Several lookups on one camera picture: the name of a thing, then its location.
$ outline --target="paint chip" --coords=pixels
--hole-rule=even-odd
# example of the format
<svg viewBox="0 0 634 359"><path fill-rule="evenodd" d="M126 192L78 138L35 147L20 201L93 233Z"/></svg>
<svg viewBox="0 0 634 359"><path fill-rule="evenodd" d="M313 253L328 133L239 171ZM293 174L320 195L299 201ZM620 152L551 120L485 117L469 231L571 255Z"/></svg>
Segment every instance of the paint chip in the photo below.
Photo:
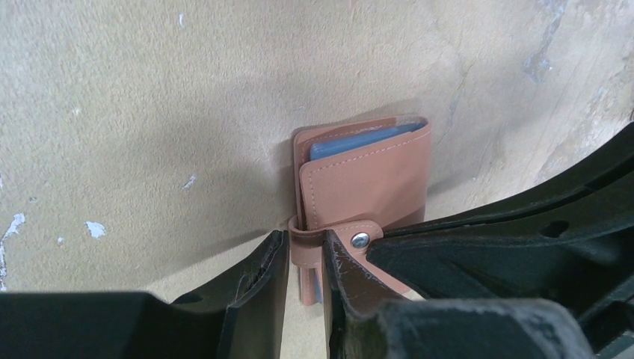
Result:
<svg viewBox="0 0 634 359"><path fill-rule="evenodd" d="M191 177L189 177L189 181L187 181L187 183L183 187L181 187L181 189L189 189L194 185L194 182L196 182L196 175L192 174Z"/></svg>
<svg viewBox="0 0 634 359"><path fill-rule="evenodd" d="M14 215L9 229L4 232L2 239L0 239L0 291L2 292L7 291L7 287L4 284L4 281L7 279L7 263L4 261L4 241L12 234L19 234L18 227L24 223L26 223L24 213Z"/></svg>
<svg viewBox="0 0 634 359"><path fill-rule="evenodd" d="M105 236L105 227L103 226L103 224L86 221L86 227L90 231L90 236L92 236L93 238Z"/></svg>

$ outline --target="blue card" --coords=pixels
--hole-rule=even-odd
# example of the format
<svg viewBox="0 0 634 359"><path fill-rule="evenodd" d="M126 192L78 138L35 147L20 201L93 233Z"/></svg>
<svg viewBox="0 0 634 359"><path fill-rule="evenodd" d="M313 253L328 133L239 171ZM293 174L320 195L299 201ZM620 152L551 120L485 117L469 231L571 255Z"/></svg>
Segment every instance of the blue card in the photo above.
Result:
<svg viewBox="0 0 634 359"><path fill-rule="evenodd" d="M413 132L421 129L423 126L424 125L422 123L409 123L407 125L394 126L388 129L368 131L347 138L318 142L310 147L310 161L338 155L340 153L344 153L345 151L354 150L375 142L387 140L388 138L401 135L406 132Z"/></svg>

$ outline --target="silver button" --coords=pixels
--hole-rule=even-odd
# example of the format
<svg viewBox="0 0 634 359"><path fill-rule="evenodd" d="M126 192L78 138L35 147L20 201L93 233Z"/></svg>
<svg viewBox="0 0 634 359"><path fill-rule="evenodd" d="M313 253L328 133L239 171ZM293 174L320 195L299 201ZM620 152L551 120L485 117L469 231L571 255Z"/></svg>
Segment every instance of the silver button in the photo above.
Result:
<svg viewBox="0 0 634 359"><path fill-rule="evenodd" d="M368 233L357 233L352 237L352 247L363 248L370 243L370 235Z"/></svg>

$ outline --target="leather wallet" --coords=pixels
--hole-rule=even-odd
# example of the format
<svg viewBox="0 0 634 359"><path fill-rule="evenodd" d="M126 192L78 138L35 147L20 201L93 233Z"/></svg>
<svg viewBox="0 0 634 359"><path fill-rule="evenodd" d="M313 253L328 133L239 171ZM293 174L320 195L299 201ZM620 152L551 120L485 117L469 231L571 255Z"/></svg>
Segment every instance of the leather wallet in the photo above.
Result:
<svg viewBox="0 0 634 359"><path fill-rule="evenodd" d="M315 143L406 124L422 127L310 161L310 148ZM316 303L321 292L321 244L326 230L334 230L349 254L387 286L400 293L409 290L368 263L365 256L368 244L382 238L384 230L423 220L431 164L430 134L431 126L424 117L400 115L306 129L295 135L297 215L289 221L289 232L291 259L299 267L305 305Z"/></svg>

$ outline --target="beige surface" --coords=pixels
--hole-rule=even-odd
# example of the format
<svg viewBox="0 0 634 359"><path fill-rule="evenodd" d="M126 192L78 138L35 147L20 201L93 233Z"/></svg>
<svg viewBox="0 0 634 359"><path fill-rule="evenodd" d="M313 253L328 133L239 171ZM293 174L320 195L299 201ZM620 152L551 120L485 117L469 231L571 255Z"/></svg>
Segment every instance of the beige surface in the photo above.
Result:
<svg viewBox="0 0 634 359"><path fill-rule="evenodd" d="M429 218L531 187L625 124L633 21L625 0L5 1L0 231L26 218L6 286L208 280L292 214L301 126L428 117ZM296 299L284 356L323 358Z"/></svg>

